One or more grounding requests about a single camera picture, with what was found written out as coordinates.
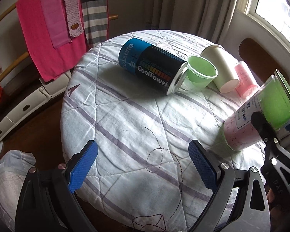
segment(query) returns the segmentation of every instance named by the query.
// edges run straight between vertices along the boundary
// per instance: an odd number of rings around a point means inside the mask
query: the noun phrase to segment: black and blue can
[[[119,52],[121,67],[146,80],[166,95],[177,92],[186,78],[187,62],[138,38],[129,39]]]

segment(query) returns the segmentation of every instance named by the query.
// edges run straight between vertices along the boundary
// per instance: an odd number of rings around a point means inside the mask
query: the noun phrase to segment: white label
[[[236,111],[235,121],[237,129],[241,129],[247,125],[251,121],[251,115],[254,112],[262,112],[257,95],[251,97]]]

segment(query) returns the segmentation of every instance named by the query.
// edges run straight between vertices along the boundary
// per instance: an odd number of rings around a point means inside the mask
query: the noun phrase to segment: white cup
[[[221,93],[230,92],[238,86],[240,79],[234,68],[238,61],[221,45],[214,44],[206,47],[200,56],[217,68],[218,76],[214,79],[214,83]]]

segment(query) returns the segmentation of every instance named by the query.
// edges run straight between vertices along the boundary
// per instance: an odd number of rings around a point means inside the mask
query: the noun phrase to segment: drawer handle
[[[27,104],[27,105],[24,106],[24,108],[22,109],[22,111],[25,112],[25,111],[28,110],[29,108],[30,108],[30,105]]]

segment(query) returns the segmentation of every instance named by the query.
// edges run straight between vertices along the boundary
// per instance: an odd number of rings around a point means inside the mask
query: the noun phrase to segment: round table
[[[143,231],[183,231],[206,206],[206,189],[189,155],[197,139],[220,161],[237,169],[260,168],[264,146],[239,153],[228,148],[223,121],[244,102],[236,92],[220,94],[211,83],[195,91],[185,81],[166,96],[121,68],[118,54],[139,38],[185,59],[212,43],[172,31],[140,31],[107,40],[75,67],[61,111],[66,160],[95,140],[99,152],[77,194],[109,217]],[[233,192],[221,222],[233,206]]]

